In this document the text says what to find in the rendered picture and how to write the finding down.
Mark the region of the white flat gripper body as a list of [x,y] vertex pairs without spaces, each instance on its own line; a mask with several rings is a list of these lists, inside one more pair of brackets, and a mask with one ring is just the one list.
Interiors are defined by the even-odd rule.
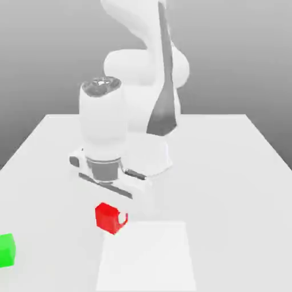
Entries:
[[152,201],[152,182],[148,176],[125,170],[118,172],[116,180],[98,181],[85,171],[78,171],[78,176],[94,186],[99,199],[106,201]]

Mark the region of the small green cube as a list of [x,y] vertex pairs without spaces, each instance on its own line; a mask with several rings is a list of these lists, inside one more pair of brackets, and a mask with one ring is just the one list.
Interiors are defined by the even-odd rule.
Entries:
[[0,267],[14,265],[16,245],[12,233],[0,235]]

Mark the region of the small red cube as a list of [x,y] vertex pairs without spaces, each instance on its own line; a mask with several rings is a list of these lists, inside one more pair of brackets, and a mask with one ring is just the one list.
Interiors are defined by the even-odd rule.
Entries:
[[96,226],[115,235],[124,225],[119,225],[118,215],[120,211],[104,202],[95,208]]

